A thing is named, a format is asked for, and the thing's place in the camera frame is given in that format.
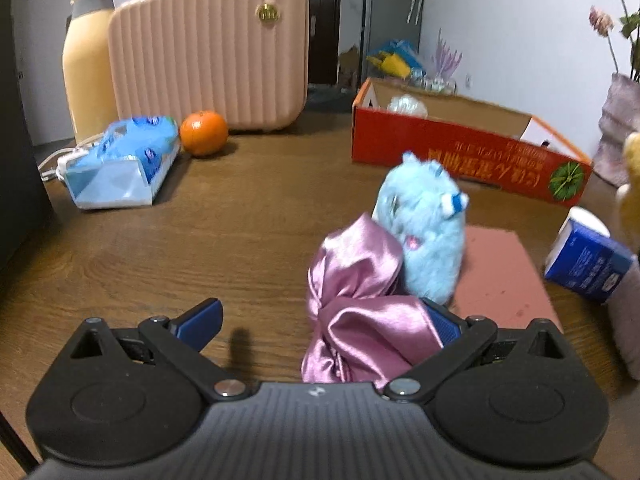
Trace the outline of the pink satin drawstring pouch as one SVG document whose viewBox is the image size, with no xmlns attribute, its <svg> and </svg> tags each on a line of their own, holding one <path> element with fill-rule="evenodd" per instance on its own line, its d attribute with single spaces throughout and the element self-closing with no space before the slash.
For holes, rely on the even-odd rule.
<svg viewBox="0 0 640 480">
<path fill-rule="evenodd" d="M 442 350 L 422 301 L 397 291 L 403 263 L 398 240 L 370 214 L 324 239 L 307 272 L 304 382 L 381 390 Z"/>
</svg>

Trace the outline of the yellow white plush toy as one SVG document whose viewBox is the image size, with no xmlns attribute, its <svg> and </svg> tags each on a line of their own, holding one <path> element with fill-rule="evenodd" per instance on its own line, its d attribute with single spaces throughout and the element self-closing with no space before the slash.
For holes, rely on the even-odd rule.
<svg viewBox="0 0 640 480">
<path fill-rule="evenodd" d="M 640 133 L 627 136 L 623 159 L 628 182 L 616 192 L 617 219 L 625 244 L 636 254 L 640 244 Z"/>
</svg>

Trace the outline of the pastel soft ball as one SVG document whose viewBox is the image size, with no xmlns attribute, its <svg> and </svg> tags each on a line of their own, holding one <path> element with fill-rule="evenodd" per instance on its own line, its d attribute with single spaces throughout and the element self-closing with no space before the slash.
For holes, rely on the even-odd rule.
<svg viewBox="0 0 640 480">
<path fill-rule="evenodd" d="M 390 113 L 401 114 L 419 118 L 427 118 L 428 110 L 426 105 L 410 94 L 402 96 L 393 96 L 386 110 Z"/>
</svg>

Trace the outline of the pink layered sponge block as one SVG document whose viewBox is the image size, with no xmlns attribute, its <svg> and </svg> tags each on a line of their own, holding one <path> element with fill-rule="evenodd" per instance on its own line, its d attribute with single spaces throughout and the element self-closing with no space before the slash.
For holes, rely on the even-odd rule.
<svg viewBox="0 0 640 480">
<path fill-rule="evenodd" d="M 524 328 L 535 318 L 560 325 L 539 271 L 513 231 L 467 226 L 459 281 L 450 310 L 479 314 L 500 328 Z"/>
</svg>

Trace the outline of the light blue plush toy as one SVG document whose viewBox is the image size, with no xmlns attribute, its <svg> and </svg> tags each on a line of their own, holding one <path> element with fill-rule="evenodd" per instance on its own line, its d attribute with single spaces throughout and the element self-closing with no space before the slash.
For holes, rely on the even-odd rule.
<svg viewBox="0 0 640 480">
<path fill-rule="evenodd" d="M 448 304 L 465 248 L 463 193 L 440 162 L 411 152 L 385 177 L 372 217 L 401 244 L 402 286 L 408 294 Z"/>
</svg>

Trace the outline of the blue milk carton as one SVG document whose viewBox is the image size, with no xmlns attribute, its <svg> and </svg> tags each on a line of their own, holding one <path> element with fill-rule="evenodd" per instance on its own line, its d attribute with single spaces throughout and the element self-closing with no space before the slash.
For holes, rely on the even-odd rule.
<svg viewBox="0 0 640 480">
<path fill-rule="evenodd" d="M 552 245 L 544 278 L 605 304 L 633 262 L 634 254 L 626 246 L 570 219 Z"/>
</svg>

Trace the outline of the blue tissue pack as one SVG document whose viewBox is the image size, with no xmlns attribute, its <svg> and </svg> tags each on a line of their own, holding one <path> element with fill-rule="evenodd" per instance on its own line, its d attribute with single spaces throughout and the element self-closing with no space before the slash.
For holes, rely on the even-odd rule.
<svg viewBox="0 0 640 480">
<path fill-rule="evenodd" d="M 151 206 L 179 151 L 172 118 L 134 117 L 109 125 L 91 148 L 62 157 L 56 173 L 80 209 Z"/>
</svg>

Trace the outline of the white round lid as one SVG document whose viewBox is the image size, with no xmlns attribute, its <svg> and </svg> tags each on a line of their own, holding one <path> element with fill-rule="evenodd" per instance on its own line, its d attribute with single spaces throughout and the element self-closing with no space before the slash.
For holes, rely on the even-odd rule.
<svg viewBox="0 0 640 480">
<path fill-rule="evenodd" d="M 567 220 L 575 221 L 605 237 L 611 236 L 611 232 L 605 223 L 588 209 L 579 206 L 570 208 L 567 214 Z"/>
</svg>

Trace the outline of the red cardboard fruit box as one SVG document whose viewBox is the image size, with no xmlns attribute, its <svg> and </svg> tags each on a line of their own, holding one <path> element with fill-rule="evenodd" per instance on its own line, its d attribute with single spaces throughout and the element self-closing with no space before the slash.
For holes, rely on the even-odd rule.
<svg viewBox="0 0 640 480">
<path fill-rule="evenodd" d="M 422 101 L 427 118 L 390 113 L 393 96 Z M 367 79 L 352 103 L 352 161 L 393 167 L 402 154 L 440 162 L 451 177 L 548 203 L 578 203 L 591 159 L 542 119 L 456 94 Z"/>
</svg>

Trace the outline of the orange mandarin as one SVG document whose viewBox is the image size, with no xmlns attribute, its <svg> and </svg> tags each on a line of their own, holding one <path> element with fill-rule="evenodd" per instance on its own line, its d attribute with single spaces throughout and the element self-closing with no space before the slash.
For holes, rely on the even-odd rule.
<svg viewBox="0 0 640 480">
<path fill-rule="evenodd" d="M 182 147 L 192 156 L 207 157 L 220 152 L 228 141 L 227 122 L 212 110 L 189 115 L 179 128 Z"/>
</svg>

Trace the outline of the black paper shopping bag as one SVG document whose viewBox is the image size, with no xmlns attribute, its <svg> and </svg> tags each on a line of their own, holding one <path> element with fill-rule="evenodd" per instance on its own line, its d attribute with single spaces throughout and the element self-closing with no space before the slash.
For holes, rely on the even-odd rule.
<svg viewBox="0 0 640 480">
<path fill-rule="evenodd" d="M 37 169 L 18 84 L 12 0 L 1 0 L 1 269 L 52 214 Z"/>
</svg>

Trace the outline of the purple textured vase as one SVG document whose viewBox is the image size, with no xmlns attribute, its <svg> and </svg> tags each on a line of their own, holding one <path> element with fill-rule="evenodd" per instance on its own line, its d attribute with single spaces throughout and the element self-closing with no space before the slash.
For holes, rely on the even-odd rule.
<svg viewBox="0 0 640 480">
<path fill-rule="evenodd" d="M 639 131 L 639 84 L 623 74 L 613 74 L 599 119 L 601 139 L 593 157 L 594 172 L 619 188 L 628 182 L 623 146 Z"/>
</svg>

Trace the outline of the cream yellow bottle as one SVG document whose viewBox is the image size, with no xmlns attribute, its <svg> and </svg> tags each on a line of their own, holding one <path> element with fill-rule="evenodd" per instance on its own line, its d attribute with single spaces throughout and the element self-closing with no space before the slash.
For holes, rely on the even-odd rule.
<svg viewBox="0 0 640 480">
<path fill-rule="evenodd" d="M 70 0 L 72 13 L 62 52 L 64 86 L 80 143 L 103 132 L 117 120 L 108 25 L 114 0 Z"/>
</svg>

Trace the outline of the pink ribbed cosmetic case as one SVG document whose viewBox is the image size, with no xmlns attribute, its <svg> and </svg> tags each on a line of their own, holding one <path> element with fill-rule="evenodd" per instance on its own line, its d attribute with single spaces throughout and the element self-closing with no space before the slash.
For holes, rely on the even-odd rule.
<svg viewBox="0 0 640 480">
<path fill-rule="evenodd" d="M 108 25 L 119 117 L 278 130 L 307 101 L 309 0 L 129 0 Z"/>
</svg>

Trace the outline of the dark entrance door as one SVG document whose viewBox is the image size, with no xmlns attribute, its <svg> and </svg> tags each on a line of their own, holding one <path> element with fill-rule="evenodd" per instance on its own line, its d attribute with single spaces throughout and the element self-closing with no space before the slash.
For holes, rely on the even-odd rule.
<svg viewBox="0 0 640 480">
<path fill-rule="evenodd" d="M 309 82 L 334 86 L 341 0 L 309 0 Z"/>
</svg>

